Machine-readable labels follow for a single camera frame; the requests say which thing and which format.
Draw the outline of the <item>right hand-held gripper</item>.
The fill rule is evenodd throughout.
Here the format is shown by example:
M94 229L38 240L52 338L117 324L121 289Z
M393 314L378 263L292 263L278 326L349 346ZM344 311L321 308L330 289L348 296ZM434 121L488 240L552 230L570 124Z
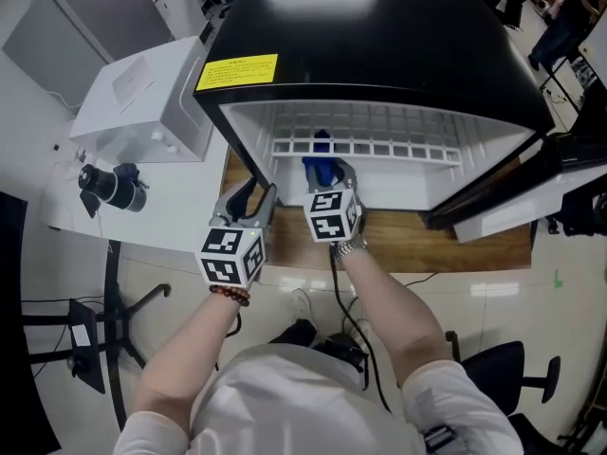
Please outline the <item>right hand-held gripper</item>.
M316 243L335 243L353 239L364 226L364 211L355 192L358 186L354 168L341 158L335 159L335 187L323 191L315 168L306 170L308 194L303 211L312 239Z

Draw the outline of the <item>blue cleaning cloth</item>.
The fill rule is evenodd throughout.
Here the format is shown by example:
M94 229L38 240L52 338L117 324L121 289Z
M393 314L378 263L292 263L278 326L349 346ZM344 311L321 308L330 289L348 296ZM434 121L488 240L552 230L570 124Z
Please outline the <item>blue cleaning cloth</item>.
M312 155L304 156L302 163L304 170L308 168L315 168L318 173L320 183L324 188L331 188L335 176L335 158L330 156L322 156L322 154L328 154L330 152L330 143L328 139L331 136L324 130L316 132L314 135L314 142L312 148Z

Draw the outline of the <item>black mini fridge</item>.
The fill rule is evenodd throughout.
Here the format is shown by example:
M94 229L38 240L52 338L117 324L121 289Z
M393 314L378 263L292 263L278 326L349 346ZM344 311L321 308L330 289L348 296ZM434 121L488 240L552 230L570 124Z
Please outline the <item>black mini fridge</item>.
M607 124L559 133L543 92L483 0L235 0L206 63L277 54L271 83L194 91L216 129L279 203L304 206L302 157L271 153L288 102L388 104L456 119L462 162L342 158L368 209L416 212L469 242L607 192Z

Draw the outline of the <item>person's left forearm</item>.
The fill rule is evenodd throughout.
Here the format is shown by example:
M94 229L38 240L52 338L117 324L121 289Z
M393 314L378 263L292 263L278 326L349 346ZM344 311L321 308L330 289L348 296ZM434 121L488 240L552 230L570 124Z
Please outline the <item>person's left forearm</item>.
M211 294L147 362L135 412L154 412L190 431L197 396L209 381L241 304Z

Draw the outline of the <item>silver wristwatch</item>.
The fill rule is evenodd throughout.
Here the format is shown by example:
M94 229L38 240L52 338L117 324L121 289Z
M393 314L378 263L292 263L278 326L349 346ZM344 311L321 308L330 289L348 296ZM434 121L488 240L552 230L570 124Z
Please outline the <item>silver wristwatch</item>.
M357 250L369 250L368 243L363 234L356 234L348 240L335 242L330 246L331 257L337 263L341 263L345 256Z

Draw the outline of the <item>white table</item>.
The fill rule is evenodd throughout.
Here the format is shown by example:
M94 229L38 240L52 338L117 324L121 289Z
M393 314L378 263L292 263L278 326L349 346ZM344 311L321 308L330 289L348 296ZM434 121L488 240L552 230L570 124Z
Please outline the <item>white table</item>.
M80 199L77 146L66 136L50 159L39 217L54 228L140 246L196 252L223 184L229 145L212 129L202 162L139 164L147 200L140 212L102 205L91 218Z

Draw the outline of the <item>white fridge shelf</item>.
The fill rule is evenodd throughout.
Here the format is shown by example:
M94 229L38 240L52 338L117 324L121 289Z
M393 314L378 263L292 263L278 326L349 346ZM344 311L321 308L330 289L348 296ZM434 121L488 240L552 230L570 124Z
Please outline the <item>white fridge shelf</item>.
M400 105L288 102L273 112L274 157L390 158L455 167L456 119Z

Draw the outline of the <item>wooden top table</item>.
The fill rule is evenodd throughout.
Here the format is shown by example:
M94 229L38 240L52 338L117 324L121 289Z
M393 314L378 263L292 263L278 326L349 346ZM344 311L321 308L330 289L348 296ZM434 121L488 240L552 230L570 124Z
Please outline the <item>wooden top table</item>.
M460 244L450 230L425 228L418 214L372 210L364 229L376 260L391 273L457 273L527 269L530 227ZM328 245L312 240L301 208L277 208L268 235L274 266L328 270Z

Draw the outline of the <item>person's white left shoe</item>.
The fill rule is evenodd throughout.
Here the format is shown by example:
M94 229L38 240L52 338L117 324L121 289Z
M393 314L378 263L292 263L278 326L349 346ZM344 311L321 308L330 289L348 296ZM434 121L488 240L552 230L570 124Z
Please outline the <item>person's white left shoe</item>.
M294 289L291 292L292 313L295 320L312 321L312 306L307 293L301 288Z

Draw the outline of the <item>yellow warning sticker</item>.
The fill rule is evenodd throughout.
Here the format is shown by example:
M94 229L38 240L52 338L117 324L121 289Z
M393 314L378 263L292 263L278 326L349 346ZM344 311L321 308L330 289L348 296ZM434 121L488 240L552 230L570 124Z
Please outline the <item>yellow warning sticker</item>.
M277 54L266 54L205 63L195 90L271 83L277 62Z

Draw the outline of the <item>white microwave oven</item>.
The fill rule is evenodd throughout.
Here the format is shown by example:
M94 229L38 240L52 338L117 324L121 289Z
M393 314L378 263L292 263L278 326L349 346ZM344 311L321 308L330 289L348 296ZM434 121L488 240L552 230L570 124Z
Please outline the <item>white microwave oven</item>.
M193 92L207 55L193 36L105 66L69 139L115 165L202 161L212 122Z

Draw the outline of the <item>black smartphone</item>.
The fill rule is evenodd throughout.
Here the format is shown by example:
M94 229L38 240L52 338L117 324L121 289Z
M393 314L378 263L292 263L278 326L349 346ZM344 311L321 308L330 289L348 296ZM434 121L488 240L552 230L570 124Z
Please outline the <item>black smartphone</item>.
M101 200L92 192L81 190L80 199L84 208L91 219L94 219L100 209Z

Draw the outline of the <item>black table base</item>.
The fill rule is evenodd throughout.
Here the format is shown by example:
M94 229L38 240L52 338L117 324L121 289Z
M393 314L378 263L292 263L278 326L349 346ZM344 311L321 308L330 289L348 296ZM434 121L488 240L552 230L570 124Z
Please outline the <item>black table base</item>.
M157 297L167 298L172 293L168 283L160 283L132 305L127 305L120 291L118 273L120 266L121 243L111 240L108 243L108 252L105 264L105 277L102 309L96 313L98 340L100 348L100 362L105 385L105 393L111 395L114 413L119 428L124 428L127 420L124 406L122 388L120 383L119 357L125 353L140 368L146 366L146 359L139 352L130 336L130 323L135 314L143 309L150 301ZM90 307L93 298L77 300ZM63 326L70 334L68 327L68 312L65 315L23 315L22 324L25 327ZM70 348L56 349L52 352L29 354L28 363L31 365L46 365L51 362L65 361L70 370Z

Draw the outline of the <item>black box with white label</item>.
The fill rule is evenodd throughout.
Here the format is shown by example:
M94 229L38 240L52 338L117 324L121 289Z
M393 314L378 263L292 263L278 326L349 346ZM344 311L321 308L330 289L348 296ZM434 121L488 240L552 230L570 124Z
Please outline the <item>black box with white label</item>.
M70 300L68 327L72 345L72 376L94 391L105 394L95 311L77 300Z

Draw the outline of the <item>whiteboard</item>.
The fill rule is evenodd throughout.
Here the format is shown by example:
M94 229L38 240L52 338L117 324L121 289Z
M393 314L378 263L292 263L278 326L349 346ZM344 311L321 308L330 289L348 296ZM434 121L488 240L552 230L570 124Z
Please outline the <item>whiteboard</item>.
M579 44L578 50L607 89L607 10Z

